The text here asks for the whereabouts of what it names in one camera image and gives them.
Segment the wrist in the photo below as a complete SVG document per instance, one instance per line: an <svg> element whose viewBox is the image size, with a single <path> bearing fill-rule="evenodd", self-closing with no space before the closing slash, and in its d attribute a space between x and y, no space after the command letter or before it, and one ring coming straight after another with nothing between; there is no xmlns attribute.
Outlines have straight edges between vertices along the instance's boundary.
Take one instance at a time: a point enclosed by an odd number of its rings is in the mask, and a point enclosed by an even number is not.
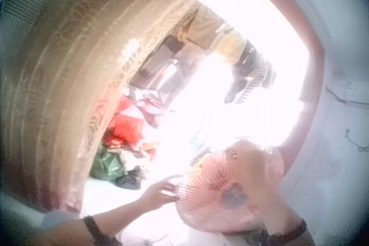
<svg viewBox="0 0 369 246"><path fill-rule="evenodd" d="M132 209L137 210L137 213L139 215L143 215L145 213L148 213L150 211L148 205L146 204L146 202L143 199L138 199L134 202L131 203L132 204Z"/></svg>

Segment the green bag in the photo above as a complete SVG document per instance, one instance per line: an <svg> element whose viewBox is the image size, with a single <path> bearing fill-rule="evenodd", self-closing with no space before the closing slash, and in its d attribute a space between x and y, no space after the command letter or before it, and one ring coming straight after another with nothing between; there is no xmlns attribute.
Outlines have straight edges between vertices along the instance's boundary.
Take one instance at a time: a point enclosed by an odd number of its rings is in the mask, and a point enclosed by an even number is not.
<svg viewBox="0 0 369 246"><path fill-rule="evenodd" d="M100 144L93 160L90 175L104 181L114 181L118 177L127 175L120 158L121 151L122 149L108 149Z"/></svg>

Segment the fan grille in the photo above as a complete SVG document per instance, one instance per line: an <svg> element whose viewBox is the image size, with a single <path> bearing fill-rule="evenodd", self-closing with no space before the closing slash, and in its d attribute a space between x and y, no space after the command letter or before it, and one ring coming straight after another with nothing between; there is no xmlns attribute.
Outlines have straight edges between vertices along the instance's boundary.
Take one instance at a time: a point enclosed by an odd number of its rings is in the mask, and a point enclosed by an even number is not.
<svg viewBox="0 0 369 246"><path fill-rule="evenodd" d="M281 154L272 147L263 149L265 175L277 188L284 173ZM203 232L239 232L260 226L258 210L233 181L224 150L210 150L178 185L176 203L181 219Z"/></svg>

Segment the person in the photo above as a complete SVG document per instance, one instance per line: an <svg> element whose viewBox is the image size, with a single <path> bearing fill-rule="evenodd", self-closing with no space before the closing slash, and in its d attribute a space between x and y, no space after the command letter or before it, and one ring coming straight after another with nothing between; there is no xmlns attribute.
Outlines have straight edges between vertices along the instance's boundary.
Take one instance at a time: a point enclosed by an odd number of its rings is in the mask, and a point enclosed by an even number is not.
<svg viewBox="0 0 369 246"><path fill-rule="evenodd" d="M242 186L257 206L267 235L259 245L314 245L305 221L268 187L263 155L247 140L239 140L226 149L235 182ZM32 236L25 245L120 245L115 235L138 217L167 203L176 202L176 186L166 178L149 187L139 200L93 217L75 219Z"/></svg>

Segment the red cloth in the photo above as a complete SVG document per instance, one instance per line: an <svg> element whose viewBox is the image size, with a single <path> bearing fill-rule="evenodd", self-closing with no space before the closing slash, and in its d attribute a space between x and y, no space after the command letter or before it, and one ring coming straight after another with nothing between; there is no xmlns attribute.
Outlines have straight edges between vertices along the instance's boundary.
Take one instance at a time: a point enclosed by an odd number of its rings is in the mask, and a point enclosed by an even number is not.
<svg viewBox="0 0 369 246"><path fill-rule="evenodd" d="M104 134L103 143L105 145L120 147L125 143L137 144L144 138L142 129L145 121L141 113L135 110L137 108L133 104L132 100L125 96L122 97L116 109L116 114L109 122Z"/></svg>

